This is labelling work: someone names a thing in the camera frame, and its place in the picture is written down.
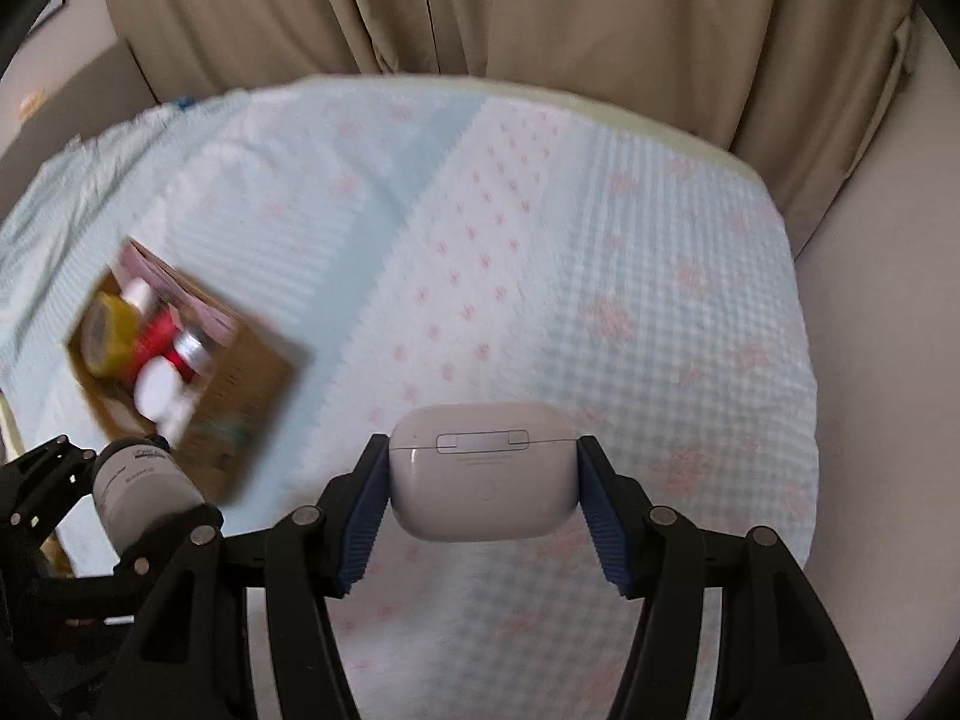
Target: mattress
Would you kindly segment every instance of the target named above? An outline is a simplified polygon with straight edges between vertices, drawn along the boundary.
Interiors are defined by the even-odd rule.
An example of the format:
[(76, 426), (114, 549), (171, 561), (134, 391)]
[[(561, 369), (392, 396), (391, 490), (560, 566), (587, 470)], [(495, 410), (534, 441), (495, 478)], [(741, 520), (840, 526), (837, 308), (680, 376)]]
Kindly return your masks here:
[[(62, 351), (132, 235), (289, 343), (299, 377), (226, 533), (268, 527), (432, 403), (539, 400), (702, 527), (808, 555), (816, 388), (784, 225), (728, 154), (571, 95), (309, 79), (162, 106), (40, 171), (0, 229), (0, 389), (26, 445), (106, 441)], [(83, 501), (59, 537), (115, 560)], [(605, 717), (639, 604), (583, 518), (551, 536), (415, 541), (388, 512), (330, 615), (363, 717)], [(251, 599), (261, 715), (270, 688)], [(707, 597), (691, 717), (707, 717)]]

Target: white wall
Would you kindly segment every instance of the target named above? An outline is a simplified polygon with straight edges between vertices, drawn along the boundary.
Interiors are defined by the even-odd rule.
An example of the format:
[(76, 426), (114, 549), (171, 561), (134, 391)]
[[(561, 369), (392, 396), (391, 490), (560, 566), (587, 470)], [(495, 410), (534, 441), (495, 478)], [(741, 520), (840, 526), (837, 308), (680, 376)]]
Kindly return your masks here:
[(877, 720), (960, 637), (960, 70), (928, 23), (916, 72), (798, 261), (820, 385), (808, 576)]
[(17, 108), (26, 95), (56, 92), (115, 40), (104, 0), (67, 0), (66, 8), (23, 44), (0, 79), (0, 153), (16, 137)]

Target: beige curtain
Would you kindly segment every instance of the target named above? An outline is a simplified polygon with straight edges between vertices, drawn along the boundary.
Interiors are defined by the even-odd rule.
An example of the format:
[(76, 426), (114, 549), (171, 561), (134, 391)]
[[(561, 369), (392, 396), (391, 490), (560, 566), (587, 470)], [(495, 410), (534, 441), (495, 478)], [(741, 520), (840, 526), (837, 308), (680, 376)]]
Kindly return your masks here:
[(107, 0), (169, 100), (312, 73), (565, 89), (753, 165), (794, 250), (888, 103), (911, 0)]

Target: screw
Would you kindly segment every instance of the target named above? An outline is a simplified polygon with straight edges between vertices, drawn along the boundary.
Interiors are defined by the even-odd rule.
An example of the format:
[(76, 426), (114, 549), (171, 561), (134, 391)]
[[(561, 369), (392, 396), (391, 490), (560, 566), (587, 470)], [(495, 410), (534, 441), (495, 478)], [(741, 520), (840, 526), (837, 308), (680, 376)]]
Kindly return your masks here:
[(190, 533), (190, 541), (193, 541), (196, 546), (202, 547), (205, 544), (209, 544), (210, 541), (213, 541), (216, 536), (217, 529), (212, 525), (199, 525)]
[(776, 544), (776, 533), (765, 525), (760, 525), (754, 528), (754, 541), (760, 546), (772, 547)]
[(320, 519), (320, 510), (316, 506), (301, 506), (299, 509), (294, 511), (293, 517), (291, 517), (296, 525), (312, 525), (318, 519)]
[(677, 513), (669, 506), (655, 506), (650, 509), (650, 519), (652, 522), (666, 527), (677, 521)]

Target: open box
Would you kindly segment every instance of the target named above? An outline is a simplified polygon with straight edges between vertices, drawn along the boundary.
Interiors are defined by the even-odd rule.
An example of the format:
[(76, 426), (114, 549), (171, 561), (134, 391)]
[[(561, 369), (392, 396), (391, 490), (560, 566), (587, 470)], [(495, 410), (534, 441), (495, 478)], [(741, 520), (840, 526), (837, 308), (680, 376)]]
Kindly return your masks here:
[[(193, 415), (173, 450), (174, 460), (211, 503), (229, 497), (248, 462), (263, 419), (286, 386), (292, 367), (235, 312), (194, 282), (170, 268), (138, 242), (121, 250), (118, 274), (146, 277), (165, 298), (188, 301), (203, 319), (203, 328), (218, 341), (210, 372), (203, 378)], [(80, 327), (97, 293), (120, 295), (122, 285), (107, 271), (94, 287), (77, 326), (66, 343), (67, 356), (94, 418), (109, 440), (145, 436), (157, 425), (133, 407), (133, 398), (114, 382), (94, 378), (80, 354)]]

